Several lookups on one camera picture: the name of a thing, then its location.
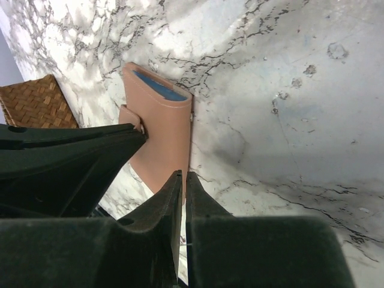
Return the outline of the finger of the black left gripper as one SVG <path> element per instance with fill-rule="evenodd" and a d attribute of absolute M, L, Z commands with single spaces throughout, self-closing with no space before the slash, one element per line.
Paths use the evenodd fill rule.
<path fill-rule="evenodd" d="M 147 136 L 131 124 L 1 125 L 1 217 L 87 217 Z"/>

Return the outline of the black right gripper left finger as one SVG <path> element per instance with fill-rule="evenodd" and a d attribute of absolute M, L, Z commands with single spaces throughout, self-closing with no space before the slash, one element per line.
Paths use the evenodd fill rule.
<path fill-rule="evenodd" d="M 2 287 L 175 287 L 182 173 L 119 220 L 1 221 Z"/>

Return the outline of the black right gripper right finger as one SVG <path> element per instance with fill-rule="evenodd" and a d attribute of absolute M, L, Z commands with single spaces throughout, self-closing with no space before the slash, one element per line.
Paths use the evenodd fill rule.
<path fill-rule="evenodd" d="M 186 181 L 190 287 L 353 287 L 331 227 L 316 217 L 235 217 L 190 172 Z"/>

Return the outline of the tan leather card holder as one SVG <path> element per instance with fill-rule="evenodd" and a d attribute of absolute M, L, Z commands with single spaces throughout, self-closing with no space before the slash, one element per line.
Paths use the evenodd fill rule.
<path fill-rule="evenodd" d="M 133 124 L 147 136 L 129 163 L 142 182 L 157 193 L 170 175 L 189 169 L 193 95 L 133 62 L 122 69 L 126 103 L 119 123 Z"/>

